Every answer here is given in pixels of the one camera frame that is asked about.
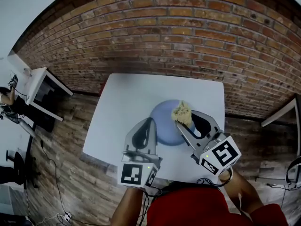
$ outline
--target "red shirt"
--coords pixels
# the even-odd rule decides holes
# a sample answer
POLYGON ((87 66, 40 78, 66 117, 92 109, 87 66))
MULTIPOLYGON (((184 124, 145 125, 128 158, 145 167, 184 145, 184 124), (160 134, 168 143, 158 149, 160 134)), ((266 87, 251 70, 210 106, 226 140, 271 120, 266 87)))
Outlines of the red shirt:
POLYGON ((252 221, 230 213, 223 194, 212 188, 187 188, 161 196, 147 212, 148 226, 288 226, 279 205, 255 210, 252 221))

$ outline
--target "blue plate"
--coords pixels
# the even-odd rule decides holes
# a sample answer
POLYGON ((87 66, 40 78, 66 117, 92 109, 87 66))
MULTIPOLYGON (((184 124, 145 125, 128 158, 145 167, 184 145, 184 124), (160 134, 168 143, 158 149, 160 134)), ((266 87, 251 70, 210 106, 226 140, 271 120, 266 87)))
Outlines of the blue plate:
POLYGON ((179 100, 163 101, 150 113, 150 117, 154 119, 157 126, 158 142, 162 144, 180 145, 185 142, 171 118, 171 113, 179 105, 179 102, 179 100))

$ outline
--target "white desk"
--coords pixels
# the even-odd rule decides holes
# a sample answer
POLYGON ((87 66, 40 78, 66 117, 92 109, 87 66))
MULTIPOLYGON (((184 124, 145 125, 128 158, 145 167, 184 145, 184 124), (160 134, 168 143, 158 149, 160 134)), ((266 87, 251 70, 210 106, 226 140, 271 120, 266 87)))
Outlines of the white desk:
POLYGON ((50 78, 55 84, 57 84, 60 88, 66 91, 69 95, 73 96, 72 91, 70 91, 67 87, 65 87, 59 80, 57 80, 51 73, 47 71, 47 68, 39 68, 31 71, 32 76, 28 79, 25 83, 23 94, 27 95, 27 105, 32 105, 37 109, 41 110, 42 112, 54 117, 59 121, 63 121, 62 117, 57 116, 56 114, 51 113, 50 111, 46 110, 42 106, 36 104, 34 99, 39 91, 39 88, 44 81, 45 77, 47 76, 50 78))
MULTIPOLYGON (((187 101, 193 109, 212 116, 224 130, 222 83, 161 75, 112 74, 94 112, 83 152, 118 166, 127 133, 149 117, 157 104, 170 99, 187 101)), ((157 177, 182 182, 196 182, 202 177, 217 181, 217 177, 190 158, 192 153, 193 149, 186 144, 158 143, 157 154, 163 161, 157 177)))

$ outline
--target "person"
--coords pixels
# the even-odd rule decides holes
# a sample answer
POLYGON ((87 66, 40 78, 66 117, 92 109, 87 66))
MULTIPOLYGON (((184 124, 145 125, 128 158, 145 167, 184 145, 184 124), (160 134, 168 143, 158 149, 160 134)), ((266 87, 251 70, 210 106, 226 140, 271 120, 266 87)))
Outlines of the person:
POLYGON ((6 110, 5 107, 8 106, 9 110, 12 112, 27 116, 46 131, 52 131, 54 126, 54 118, 46 115, 32 105, 27 105, 20 96, 16 97, 15 86, 12 86, 11 89, 0 87, 0 103, 3 110, 6 110))
MULTIPOLYGON (((230 174, 225 171, 219 178, 224 183, 230 174)), ((264 206, 254 187, 236 171, 224 188, 241 214, 229 212, 223 194, 216 187, 182 185, 186 186, 155 198, 147 211, 148 226, 288 226, 280 206, 264 206)), ((142 197, 141 189, 128 188, 112 216, 111 226, 135 226, 142 197)))

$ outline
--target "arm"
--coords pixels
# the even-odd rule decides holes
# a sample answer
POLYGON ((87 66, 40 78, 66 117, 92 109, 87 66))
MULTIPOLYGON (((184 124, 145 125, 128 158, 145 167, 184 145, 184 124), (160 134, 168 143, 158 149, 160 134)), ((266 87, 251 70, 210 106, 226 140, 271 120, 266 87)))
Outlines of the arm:
POLYGON ((113 214, 111 226, 136 226, 141 210, 142 196, 142 190, 128 188, 113 214))
POLYGON ((13 105, 15 102, 15 88, 11 88, 9 96, 2 95, 1 102, 6 105, 13 105))
MULTIPOLYGON (((240 210, 240 201, 238 195, 241 195, 241 210, 251 214, 256 209, 263 207, 255 188, 238 172, 233 171, 233 179, 224 186, 229 198, 234 205, 240 210)), ((225 182, 230 177, 228 171, 222 173, 219 178, 225 182)))

